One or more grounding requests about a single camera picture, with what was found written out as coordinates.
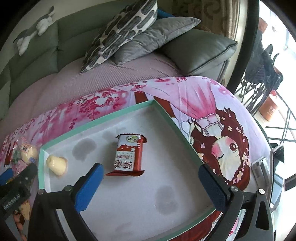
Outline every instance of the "red hair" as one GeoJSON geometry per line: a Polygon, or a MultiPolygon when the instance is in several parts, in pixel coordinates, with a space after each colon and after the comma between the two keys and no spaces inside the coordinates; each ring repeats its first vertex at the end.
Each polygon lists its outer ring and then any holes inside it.
{"type": "MultiPolygon", "coordinates": [[[[198,125],[198,123],[195,120],[189,120],[188,122],[194,123],[196,126],[199,126],[201,132],[197,128],[194,128],[194,130],[192,131],[191,136],[194,140],[192,146],[197,153],[203,153],[202,161],[208,164],[213,170],[215,170],[215,173],[221,176],[228,185],[235,185],[241,190],[244,190],[249,184],[250,180],[250,167],[248,166],[248,139],[244,135],[243,127],[238,123],[235,113],[232,112],[230,108],[224,108],[224,110],[219,110],[216,108],[216,114],[220,117],[220,122],[224,126],[223,130],[221,131],[221,136],[228,136],[229,138],[233,139],[238,145],[241,164],[238,170],[234,173],[234,178],[232,180],[227,180],[225,177],[223,177],[220,170],[219,162],[216,159],[216,157],[212,154],[212,146],[214,142],[217,140],[217,138],[215,136],[204,136],[201,126],[198,125]],[[242,173],[241,180],[239,180],[239,178],[237,177],[239,172],[242,173]]],[[[212,224],[219,217],[219,215],[219,211],[213,212],[210,216],[208,216],[198,225],[172,240],[198,241],[203,239],[206,235],[210,233],[212,224]]]]}

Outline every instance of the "patterned pillow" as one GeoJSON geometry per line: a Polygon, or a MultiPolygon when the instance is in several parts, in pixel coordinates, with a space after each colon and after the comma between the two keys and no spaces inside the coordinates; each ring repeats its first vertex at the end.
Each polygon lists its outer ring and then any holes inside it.
{"type": "Polygon", "coordinates": [[[81,73],[106,61],[121,45],[145,31],[157,18],[157,0],[139,0],[126,6],[110,23],[100,29],[85,54],[81,73]]]}

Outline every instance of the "curtain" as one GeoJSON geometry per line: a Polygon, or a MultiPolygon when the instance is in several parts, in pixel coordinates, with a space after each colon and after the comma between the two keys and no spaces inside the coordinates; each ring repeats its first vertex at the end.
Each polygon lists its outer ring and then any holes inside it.
{"type": "Polygon", "coordinates": [[[173,0],[172,14],[201,19],[198,29],[235,39],[240,0],[173,0]]]}

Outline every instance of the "black frame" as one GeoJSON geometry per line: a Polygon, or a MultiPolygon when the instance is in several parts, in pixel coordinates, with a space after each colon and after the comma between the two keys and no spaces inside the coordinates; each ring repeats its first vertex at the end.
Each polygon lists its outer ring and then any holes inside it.
{"type": "Polygon", "coordinates": [[[259,24],[259,0],[248,0],[247,20],[242,46],[227,89],[234,94],[251,58],[259,24]]]}

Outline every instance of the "phone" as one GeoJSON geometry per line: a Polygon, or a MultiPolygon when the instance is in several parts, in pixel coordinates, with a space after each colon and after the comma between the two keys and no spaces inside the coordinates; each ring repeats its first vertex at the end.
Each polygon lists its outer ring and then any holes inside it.
{"type": "Polygon", "coordinates": [[[281,193],[284,186],[284,144],[280,144],[270,151],[270,164],[273,170],[271,176],[271,198],[270,212],[273,212],[279,205],[281,193]]]}

